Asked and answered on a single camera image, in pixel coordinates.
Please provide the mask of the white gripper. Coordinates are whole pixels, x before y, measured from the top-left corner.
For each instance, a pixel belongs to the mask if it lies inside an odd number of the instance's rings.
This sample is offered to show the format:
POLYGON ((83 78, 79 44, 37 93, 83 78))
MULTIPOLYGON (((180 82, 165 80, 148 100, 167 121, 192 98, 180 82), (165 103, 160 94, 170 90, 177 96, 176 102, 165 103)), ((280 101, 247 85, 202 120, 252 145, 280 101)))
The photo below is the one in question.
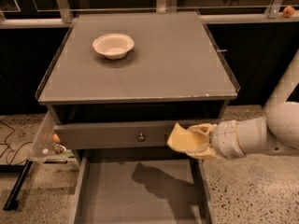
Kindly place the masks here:
POLYGON ((217 153, 226 159, 243 158, 245 153, 240 148, 236 138, 236 120, 223 121, 216 124, 202 123, 190 126, 189 131, 211 137, 211 145, 204 143, 193 150, 187 150, 186 154, 198 160, 213 160, 217 153))

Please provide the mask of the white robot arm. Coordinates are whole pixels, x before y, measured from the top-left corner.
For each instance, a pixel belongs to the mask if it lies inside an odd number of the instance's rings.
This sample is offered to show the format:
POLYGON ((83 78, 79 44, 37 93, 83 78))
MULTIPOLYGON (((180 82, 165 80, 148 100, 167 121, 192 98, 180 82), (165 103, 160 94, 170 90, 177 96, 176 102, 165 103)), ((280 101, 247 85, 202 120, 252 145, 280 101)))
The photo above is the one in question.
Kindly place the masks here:
POLYGON ((186 154, 203 159, 204 152, 214 151, 226 159, 249 154, 295 156, 299 153, 299 103, 288 102, 299 84, 299 51, 263 106, 264 117, 219 123, 210 140, 186 154))

